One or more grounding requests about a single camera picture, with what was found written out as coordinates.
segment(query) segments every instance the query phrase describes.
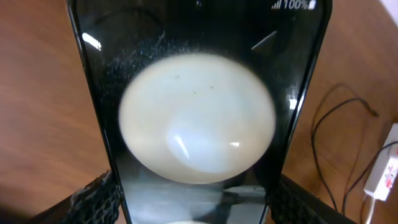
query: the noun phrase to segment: signal icon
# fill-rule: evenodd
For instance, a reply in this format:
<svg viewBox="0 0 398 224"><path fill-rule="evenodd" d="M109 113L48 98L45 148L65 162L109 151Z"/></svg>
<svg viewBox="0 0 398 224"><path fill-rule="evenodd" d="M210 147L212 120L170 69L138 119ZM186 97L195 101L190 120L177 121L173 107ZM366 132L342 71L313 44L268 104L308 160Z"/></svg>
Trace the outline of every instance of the signal icon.
<svg viewBox="0 0 398 224"><path fill-rule="evenodd" d="M271 9L280 9L281 4L282 4L282 0L279 0L273 6L271 6Z"/></svg>

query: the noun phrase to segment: white power strip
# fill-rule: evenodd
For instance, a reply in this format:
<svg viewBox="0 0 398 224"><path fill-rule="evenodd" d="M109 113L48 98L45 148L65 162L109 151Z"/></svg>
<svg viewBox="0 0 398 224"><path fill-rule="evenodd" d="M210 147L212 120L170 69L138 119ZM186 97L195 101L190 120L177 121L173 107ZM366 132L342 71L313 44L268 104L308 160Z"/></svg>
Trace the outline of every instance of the white power strip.
<svg viewBox="0 0 398 224"><path fill-rule="evenodd" d="M398 123L392 125L384 145L398 141ZM364 191L371 197L385 201L398 173L398 144L380 152L366 181Z"/></svg>

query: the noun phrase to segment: wooden floor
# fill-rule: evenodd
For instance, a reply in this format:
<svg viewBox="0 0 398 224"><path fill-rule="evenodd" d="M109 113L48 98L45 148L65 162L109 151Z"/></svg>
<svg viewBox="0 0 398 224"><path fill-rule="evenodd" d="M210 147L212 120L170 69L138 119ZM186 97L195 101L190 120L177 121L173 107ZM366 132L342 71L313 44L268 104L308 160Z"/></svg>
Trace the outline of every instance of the wooden floor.
<svg viewBox="0 0 398 224"><path fill-rule="evenodd" d="M361 105L347 105L319 130L320 165L341 208L357 156L354 178L398 121L398 28L377 0L334 1L283 170L329 205L313 162L310 127L321 98L338 83L349 85L381 114L371 118ZM321 113L351 96L337 89ZM106 169L65 0L0 0L0 218L31 217ZM347 206L347 216L356 222L363 197L361 182ZM396 206L393 189L387 202L376 204L374 223L396 223Z"/></svg>

